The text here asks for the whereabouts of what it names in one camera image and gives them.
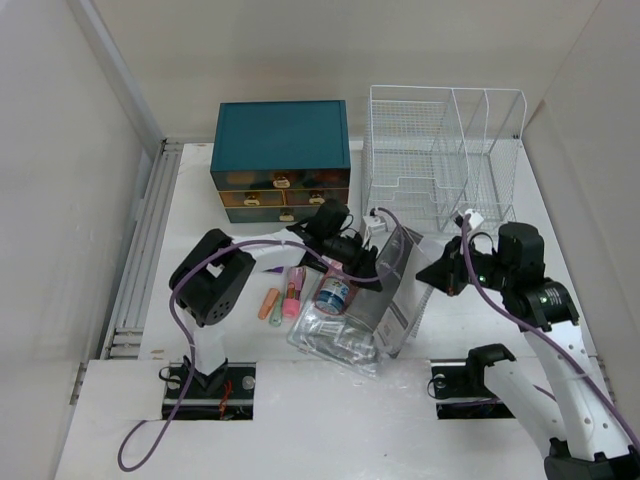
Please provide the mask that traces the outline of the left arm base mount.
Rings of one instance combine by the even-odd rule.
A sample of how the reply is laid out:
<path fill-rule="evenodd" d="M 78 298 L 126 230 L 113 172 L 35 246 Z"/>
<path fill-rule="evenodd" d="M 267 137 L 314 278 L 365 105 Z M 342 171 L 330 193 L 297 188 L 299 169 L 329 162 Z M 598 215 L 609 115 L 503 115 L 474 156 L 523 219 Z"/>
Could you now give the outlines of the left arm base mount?
<path fill-rule="evenodd" d="M 222 379 L 213 382 L 213 391 L 193 380 L 180 404 L 175 420 L 249 421 L 254 415 L 256 386 L 255 363 L 229 363 Z M 187 379 L 185 365 L 170 364 L 160 369 L 158 377 L 165 383 L 161 415 L 167 420 L 177 403 Z"/>

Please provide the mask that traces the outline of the clear mesh zip pouch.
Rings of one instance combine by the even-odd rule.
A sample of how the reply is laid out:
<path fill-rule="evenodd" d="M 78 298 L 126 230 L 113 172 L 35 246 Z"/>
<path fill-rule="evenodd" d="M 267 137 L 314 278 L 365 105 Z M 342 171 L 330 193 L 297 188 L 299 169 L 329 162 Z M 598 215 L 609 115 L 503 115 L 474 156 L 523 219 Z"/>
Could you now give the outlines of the clear mesh zip pouch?
<path fill-rule="evenodd" d="M 326 277 L 340 277 L 351 286 L 346 308 L 339 315 L 330 315 L 315 306 L 315 297 Z M 361 290 L 346 278 L 328 273 L 316 282 L 303 304 L 298 320 L 288 334 L 288 342 L 298 350 L 334 362 L 360 375 L 376 378 L 382 362 L 382 352 L 374 345 L 373 336 L 346 315 L 346 309 Z"/>

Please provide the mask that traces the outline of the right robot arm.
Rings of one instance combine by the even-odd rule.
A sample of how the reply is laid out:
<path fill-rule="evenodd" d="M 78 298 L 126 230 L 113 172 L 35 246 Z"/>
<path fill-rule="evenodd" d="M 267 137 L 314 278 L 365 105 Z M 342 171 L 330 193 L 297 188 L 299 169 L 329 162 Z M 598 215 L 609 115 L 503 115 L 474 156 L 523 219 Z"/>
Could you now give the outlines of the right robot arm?
<path fill-rule="evenodd" d="M 494 343 L 469 350 L 461 363 L 433 368 L 436 399 L 455 409 L 470 407 L 473 398 L 497 400 L 538 448 L 549 479 L 638 478 L 639 438 L 594 380 L 575 303 L 563 284 L 546 276 L 538 230 L 503 224 L 497 245 L 482 253 L 474 245 L 479 217 L 466 213 L 456 223 L 460 235 L 417 280 L 450 297 L 473 286 L 517 325 L 549 386 L 535 386 L 516 356 Z"/>

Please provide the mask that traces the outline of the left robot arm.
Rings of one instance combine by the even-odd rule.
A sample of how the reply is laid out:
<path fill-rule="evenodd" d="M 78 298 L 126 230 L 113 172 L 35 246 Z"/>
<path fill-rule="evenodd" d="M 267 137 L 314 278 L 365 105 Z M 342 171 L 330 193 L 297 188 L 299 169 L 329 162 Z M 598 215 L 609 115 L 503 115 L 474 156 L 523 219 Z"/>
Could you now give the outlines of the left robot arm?
<path fill-rule="evenodd" d="M 240 238 L 212 229 L 201 238 L 169 280 L 169 310 L 189 348 L 183 359 L 185 390 L 209 397 L 223 387 L 228 360 L 214 356 L 222 349 L 206 344 L 211 337 L 205 330 L 231 313 L 252 274 L 302 266 L 340 272 L 359 288 L 382 290 L 378 249 L 358 233 L 343 234 L 348 216 L 348 207 L 331 199 L 274 234 Z"/>

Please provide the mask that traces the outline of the blue cleaning gel jar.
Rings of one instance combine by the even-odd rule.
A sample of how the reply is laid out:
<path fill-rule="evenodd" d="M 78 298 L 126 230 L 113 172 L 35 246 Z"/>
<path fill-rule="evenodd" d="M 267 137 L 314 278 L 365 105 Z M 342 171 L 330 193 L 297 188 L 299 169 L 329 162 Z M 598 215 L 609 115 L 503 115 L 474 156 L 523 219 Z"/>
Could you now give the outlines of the blue cleaning gel jar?
<path fill-rule="evenodd" d="M 326 277 L 315 297 L 315 306 L 330 315 L 339 315 L 346 308 L 351 286 L 340 277 Z"/>

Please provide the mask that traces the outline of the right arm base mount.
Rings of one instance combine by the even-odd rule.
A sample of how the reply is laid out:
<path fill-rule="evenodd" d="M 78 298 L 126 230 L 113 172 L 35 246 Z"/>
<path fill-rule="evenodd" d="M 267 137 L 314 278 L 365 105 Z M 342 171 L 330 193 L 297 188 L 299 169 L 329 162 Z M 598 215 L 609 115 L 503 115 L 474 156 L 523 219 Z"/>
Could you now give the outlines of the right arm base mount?
<path fill-rule="evenodd" d="M 464 361 L 432 363 L 427 393 L 436 402 L 438 420 L 515 418 L 501 399 L 475 382 Z"/>

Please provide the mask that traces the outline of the grey setup guide booklet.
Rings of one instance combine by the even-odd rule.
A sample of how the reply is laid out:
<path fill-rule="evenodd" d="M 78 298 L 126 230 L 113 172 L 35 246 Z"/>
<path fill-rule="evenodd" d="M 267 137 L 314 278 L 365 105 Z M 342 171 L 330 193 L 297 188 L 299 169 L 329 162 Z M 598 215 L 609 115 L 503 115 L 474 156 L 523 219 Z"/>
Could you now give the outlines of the grey setup guide booklet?
<path fill-rule="evenodd" d="M 433 244 L 410 228 L 394 231 L 376 261 L 377 272 L 385 275 L 383 290 L 359 290 L 346 309 L 346 315 L 373 336 L 377 349 L 393 358 L 417 336 L 433 293 L 430 285 L 416 279 L 432 263 L 426 248 Z"/>

